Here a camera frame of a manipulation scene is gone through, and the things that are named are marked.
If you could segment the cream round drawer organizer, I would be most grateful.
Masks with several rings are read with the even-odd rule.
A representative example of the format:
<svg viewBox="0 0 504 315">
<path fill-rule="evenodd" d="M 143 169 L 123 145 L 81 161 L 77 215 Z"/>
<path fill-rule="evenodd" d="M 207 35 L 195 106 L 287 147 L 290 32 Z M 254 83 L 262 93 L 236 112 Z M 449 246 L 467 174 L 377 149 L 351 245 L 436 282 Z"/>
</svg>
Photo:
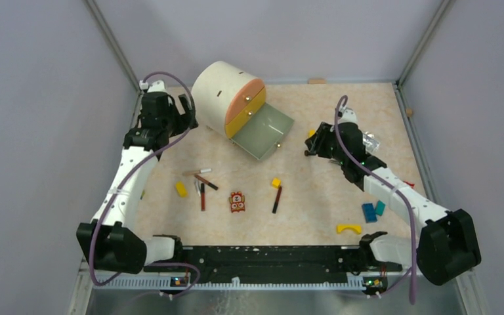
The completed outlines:
<svg viewBox="0 0 504 315">
<path fill-rule="evenodd" d="M 206 67 L 191 93 L 198 122 L 259 161 L 274 153 L 295 122 L 267 102 L 261 78 L 224 61 Z"/>
</svg>

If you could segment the nude concealer tube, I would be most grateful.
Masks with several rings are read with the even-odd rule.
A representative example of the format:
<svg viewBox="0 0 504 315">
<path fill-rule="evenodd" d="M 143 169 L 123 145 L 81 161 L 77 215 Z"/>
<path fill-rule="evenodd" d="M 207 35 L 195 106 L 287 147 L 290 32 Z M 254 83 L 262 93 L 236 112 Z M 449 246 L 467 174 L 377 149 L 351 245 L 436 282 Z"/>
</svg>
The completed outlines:
<svg viewBox="0 0 504 315">
<path fill-rule="evenodd" d="M 211 168 L 206 168 L 206 169 L 198 169 L 198 170 L 192 170 L 192 171 L 185 171 L 182 173 L 183 176 L 194 176 L 194 175 L 199 175 L 199 174 L 204 174 L 204 173 L 210 173 L 212 171 Z"/>
</svg>

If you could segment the brown lipstick tube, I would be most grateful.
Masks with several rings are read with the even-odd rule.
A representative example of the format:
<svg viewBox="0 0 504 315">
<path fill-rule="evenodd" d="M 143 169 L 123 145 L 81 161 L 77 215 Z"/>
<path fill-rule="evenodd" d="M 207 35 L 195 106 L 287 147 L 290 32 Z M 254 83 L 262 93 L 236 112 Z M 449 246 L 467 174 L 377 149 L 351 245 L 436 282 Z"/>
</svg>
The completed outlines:
<svg viewBox="0 0 504 315">
<path fill-rule="evenodd" d="M 194 175 L 194 177 L 199 180 L 200 182 L 204 183 L 205 185 L 207 185 L 208 187 L 214 189 L 214 190 L 218 190 L 219 187 L 215 184 L 213 184 L 212 182 L 210 182 L 209 180 L 207 180 L 206 178 L 203 178 L 202 176 L 199 176 L 199 175 Z"/>
</svg>

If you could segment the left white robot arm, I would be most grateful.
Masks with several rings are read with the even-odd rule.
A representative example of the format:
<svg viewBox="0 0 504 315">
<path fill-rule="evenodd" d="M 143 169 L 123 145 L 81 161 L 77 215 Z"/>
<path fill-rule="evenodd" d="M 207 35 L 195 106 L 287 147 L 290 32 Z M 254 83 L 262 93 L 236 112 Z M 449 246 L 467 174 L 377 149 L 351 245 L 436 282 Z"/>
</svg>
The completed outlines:
<svg viewBox="0 0 504 315">
<path fill-rule="evenodd" d="M 163 71 L 149 73 L 140 81 L 140 114 L 136 127 L 125 134 L 115 177 L 91 222 L 81 223 L 76 231 L 95 286 L 104 286 L 122 273 L 138 274 L 156 262 L 168 271 L 176 271 L 184 263 L 176 237 L 142 240 L 131 230 L 145 184 L 162 154 L 198 126 L 190 89 L 181 85 L 185 93 L 179 96 L 184 108 L 180 113 L 164 81 L 149 83 L 156 75 L 182 83 Z"/>
</svg>

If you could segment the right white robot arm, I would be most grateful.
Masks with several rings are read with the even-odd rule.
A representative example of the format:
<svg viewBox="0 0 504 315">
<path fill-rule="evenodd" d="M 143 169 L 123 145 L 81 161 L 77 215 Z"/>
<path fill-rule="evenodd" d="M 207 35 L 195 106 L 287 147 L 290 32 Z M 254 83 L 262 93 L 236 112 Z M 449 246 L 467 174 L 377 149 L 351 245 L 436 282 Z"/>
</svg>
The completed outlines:
<svg viewBox="0 0 504 315">
<path fill-rule="evenodd" d="M 306 139 L 306 156 L 338 163 L 344 177 L 394 211 L 409 226 L 409 237 L 375 236 L 358 253 L 360 265 L 377 270 L 383 263 L 408 267 L 409 302 L 414 305 L 417 273 L 434 285 L 443 285 L 482 261 L 474 221 L 463 209 L 450 210 L 422 196 L 395 175 L 388 165 L 368 152 L 366 135 L 343 95 L 333 122 L 320 123 Z"/>
</svg>

